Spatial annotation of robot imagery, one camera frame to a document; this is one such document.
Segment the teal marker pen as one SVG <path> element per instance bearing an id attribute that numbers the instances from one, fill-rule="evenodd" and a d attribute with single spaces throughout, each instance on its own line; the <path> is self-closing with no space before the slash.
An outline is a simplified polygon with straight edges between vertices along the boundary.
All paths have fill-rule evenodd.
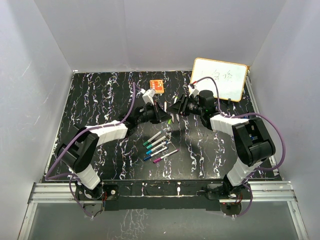
<path id="1" fill-rule="evenodd" d="M 167 137 L 164 135 L 161 138 L 159 138 L 158 140 L 154 141 L 153 143 L 150 143 L 146 148 L 149 150 L 151 147 L 157 145 L 158 143 L 162 142 L 163 140 L 165 140 Z"/>

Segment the dark green marker pen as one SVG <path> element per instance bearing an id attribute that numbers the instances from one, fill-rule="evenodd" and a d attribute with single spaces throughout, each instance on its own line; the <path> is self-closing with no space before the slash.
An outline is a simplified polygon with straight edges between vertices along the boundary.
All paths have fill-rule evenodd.
<path id="1" fill-rule="evenodd" d="M 149 138 L 146 142 L 144 142 L 143 146 L 145 147 L 145 146 L 149 145 L 154 139 L 156 139 L 161 134 L 162 134 L 161 131 L 157 132 L 155 135 L 153 135 L 151 138 Z"/>

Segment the cyan marker pen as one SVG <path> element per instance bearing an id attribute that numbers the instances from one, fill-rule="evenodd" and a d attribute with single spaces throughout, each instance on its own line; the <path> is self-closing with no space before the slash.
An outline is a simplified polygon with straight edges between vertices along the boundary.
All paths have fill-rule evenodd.
<path id="1" fill-rule="evenodd" d="M 151 153 L 155 152 L 157 149 L 159 149 L 162 146 L 165 146 L 167 144 L 167 141 L 163 141 L 160 144 L 154 146 L 152 149 L 148 150 L 145 154 L 150 155 Z"/>

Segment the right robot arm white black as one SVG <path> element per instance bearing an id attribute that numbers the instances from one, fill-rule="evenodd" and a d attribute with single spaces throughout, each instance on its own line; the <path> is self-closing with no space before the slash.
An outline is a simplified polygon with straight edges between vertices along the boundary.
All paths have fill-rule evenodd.
<path id="1" fill-rule="evenodd" d="M 276 148 L 261 118 L 227 117 L 219 112 L 218 106 L 212 91 L 202 90 L 197 97 L 182 95 L 176 103 L 167 107 L 167 111 L 181 116 L 198 115 L 207 129 L 233 137 L 237 160 L 224 176 L 222 185 L 209 189 L 233 199 L 240 194 L 249 175 L 274 155 Z"/>

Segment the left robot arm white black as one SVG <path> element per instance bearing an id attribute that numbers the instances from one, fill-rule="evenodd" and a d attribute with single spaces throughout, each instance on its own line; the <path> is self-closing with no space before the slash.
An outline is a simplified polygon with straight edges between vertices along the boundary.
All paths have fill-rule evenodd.
<path id="1" fill-rule="evenodd" d="M 75 126 L 72 132 L 57 149 L 57 157 L 65 163 L 85 186 L 86 194 L 93 200 L 103 195 L 101 179 L 94 171 L 91 161 L 96 148 L 108 142 L 130 137 L 138 125 L 146 122 L 159 124 L 171 118 L 159 103 L 146 103 L 142 106 L 133 106 L 127 113 L 119 116 L 118 120 L 96 125 Z"/>

